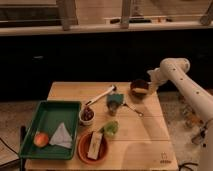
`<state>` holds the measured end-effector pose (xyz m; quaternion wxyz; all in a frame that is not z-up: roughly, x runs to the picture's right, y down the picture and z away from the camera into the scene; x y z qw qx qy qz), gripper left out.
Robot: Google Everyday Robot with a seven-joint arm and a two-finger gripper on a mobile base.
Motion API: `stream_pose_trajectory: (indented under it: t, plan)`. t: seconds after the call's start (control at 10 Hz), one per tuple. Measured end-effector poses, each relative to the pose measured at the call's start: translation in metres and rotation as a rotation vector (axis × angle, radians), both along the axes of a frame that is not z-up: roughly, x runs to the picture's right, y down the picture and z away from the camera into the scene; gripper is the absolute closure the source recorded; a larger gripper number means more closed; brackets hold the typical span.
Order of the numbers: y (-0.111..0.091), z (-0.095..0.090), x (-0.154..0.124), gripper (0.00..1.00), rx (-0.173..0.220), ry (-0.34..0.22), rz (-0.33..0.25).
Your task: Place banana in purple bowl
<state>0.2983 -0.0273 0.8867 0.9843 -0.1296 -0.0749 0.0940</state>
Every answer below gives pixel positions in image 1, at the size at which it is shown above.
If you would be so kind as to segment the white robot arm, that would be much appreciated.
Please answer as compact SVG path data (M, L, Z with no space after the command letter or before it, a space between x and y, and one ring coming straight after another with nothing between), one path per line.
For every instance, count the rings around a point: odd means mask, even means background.
M213 171L213 95L187 75L189 69L190 62L186 58L163 59L157 68L147 71L150 75L149 91L153 93L159 86L171 81L188 104L200 115L207 132L197 171Z

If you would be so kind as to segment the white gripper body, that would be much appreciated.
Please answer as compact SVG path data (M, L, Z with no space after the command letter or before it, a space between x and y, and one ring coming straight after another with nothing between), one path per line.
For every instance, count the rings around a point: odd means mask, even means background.
M148 70L147 73L150 76L149 93L153 94L161 85L165 83L165 77L159 68Z

